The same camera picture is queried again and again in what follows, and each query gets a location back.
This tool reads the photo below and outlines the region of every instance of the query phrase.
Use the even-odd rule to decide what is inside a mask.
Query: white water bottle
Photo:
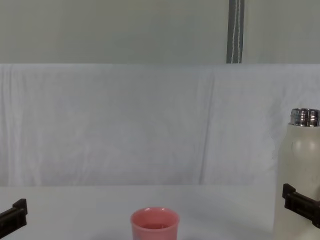
[[[296,108],[278,154],[274,240],[320,240],[320,111]]]

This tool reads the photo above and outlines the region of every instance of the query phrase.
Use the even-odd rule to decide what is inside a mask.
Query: white fabric
[[[203,183],[274,182],[291,109],[320,108],[320,66],[222,66],[214,78]]]
[[[0,63],[224,64],[227,0],[1,0]]]
[[[1,185],[198,184],[211,67],[2,65]]]
[[[272,184],[318,92],[318,65],[0,65],[0,184]]]
[[[242,63],[320,63],[320,1],[245,0]]]

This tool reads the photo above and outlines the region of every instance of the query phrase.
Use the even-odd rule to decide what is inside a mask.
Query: gray wall
[[[225,63],[227,0],[1,0],[0,63]]]

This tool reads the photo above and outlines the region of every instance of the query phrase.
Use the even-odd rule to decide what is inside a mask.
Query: white cloth backdrop
[[[197,184],[212,67],[2,65],[1,185]]]
[[[242,63],[320,63],[320,1],[245,0]]]
[[[0,65],[0,184],[272,184],[319,92],[319,65]]]

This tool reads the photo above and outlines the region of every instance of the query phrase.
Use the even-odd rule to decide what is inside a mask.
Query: white sheet
[[[320,109],[320,66],[221,66],[214,78],[202,182],[274,183],[291,109]]]
[[[212,67],[2,65],[1,185],[198,184]]]
[[[319,65],[0,65],[0,184],[273,184],[319,92]]]

